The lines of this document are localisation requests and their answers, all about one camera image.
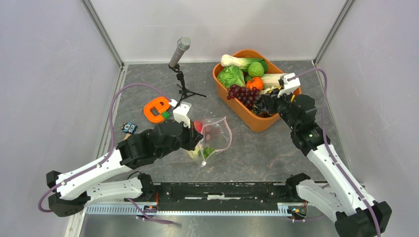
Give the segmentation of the clear zip top bag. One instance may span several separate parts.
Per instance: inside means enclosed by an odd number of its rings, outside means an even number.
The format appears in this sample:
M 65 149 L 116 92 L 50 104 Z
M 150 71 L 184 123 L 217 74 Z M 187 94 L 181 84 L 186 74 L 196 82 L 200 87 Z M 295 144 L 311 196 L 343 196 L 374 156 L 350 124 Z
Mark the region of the clear zip top bag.
M 229 124 L 227 123 L 226 116 L 221 118 L 201 118 L 198 120 L 203 122 L 202 134 L 204 137 L 197 146 L 201 148 L 211 147 L 214 148 L 215 151 L 209 156 L 207 160 L 195 160 L 188 155 L 187 156 L 195 161 L 198 165 L 200 165 L 200 167 L 204 167 L 210 160 L 214 159 L 221 152 L 230 148 L 232 143 L 232 131 Z

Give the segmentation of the white daikon radish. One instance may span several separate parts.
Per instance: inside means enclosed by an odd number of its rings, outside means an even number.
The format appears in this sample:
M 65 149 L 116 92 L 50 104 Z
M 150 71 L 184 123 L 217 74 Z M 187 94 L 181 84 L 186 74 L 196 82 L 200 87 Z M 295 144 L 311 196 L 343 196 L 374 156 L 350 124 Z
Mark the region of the white daikon radish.
M 203 159 L 203 160 L 207 160 L 209 158 L 209 156 L 215 151 L 214 148 L 211 147 L 199 147 L 197 146 L 195 148 L 195 150 L 193 151 L 185 151 L 186 155 L 188 155 L 189 157 L 198 160 L 198 159 Z

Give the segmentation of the red toy apple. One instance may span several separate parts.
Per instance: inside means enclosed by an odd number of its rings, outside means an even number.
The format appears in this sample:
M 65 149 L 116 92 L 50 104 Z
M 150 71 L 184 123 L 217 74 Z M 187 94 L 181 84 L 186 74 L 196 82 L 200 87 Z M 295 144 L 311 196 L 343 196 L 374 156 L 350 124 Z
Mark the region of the red toy apple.
M 202 122 L 202 121 L 200 121 L 200 120 L 196 120 L 196 121 L 194 121 L 194 122 L 193 122 L 193 124 L 194 124 L 194 128 L 195 128 L 195 130 L 196 130 L 198 133 L 202 134 L 202 130 L 203 130 L 203 122 Z

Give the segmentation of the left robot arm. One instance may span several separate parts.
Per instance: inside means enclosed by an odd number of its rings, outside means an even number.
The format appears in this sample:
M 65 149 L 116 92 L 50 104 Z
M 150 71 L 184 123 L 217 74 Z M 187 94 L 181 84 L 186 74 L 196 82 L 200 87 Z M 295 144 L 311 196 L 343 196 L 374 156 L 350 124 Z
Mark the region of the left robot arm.
M 48 207 L 58 217 L 67 217 L 81 212 L 85 207 L 114 199 L 150 201 L 155 196 L 155 187 L 150 175 L 108 182 L 109 178 L 153 164 L 179 149 L 195 150 L 203 139 L 190 123 L 169 119 L 153 129 L 129 136 L 108 152 L 76 170 L 46 174 L 47 185 L 53 194 L 48 197 Z

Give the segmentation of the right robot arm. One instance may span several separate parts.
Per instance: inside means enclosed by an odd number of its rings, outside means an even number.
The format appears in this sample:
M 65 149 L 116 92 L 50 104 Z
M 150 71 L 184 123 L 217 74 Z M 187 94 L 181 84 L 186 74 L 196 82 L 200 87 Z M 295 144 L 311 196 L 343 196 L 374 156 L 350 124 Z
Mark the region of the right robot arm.
M 307 95 L 261 95 L 263 110 L 278 114 L 291 129 L 293 144 L 321 171 L 334 194 L 299 174 L 286 186 L 291 201 L 303 199 L 334 224 L 341 237 L 379 237 L 384 233 L 391 207 L 377 202 L 342 163 L 325 131 L 316 123 L 315 100 Z

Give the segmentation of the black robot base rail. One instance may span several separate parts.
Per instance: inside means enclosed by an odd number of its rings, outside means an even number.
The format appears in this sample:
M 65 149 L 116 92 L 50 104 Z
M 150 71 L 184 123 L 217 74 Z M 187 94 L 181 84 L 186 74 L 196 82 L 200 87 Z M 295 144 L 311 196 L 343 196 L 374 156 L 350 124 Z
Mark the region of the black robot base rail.
M 155 202 L 159 211 L 274 211 L 279 203 L 305 201 L 286 183 L 155 183 L 134 202 Z

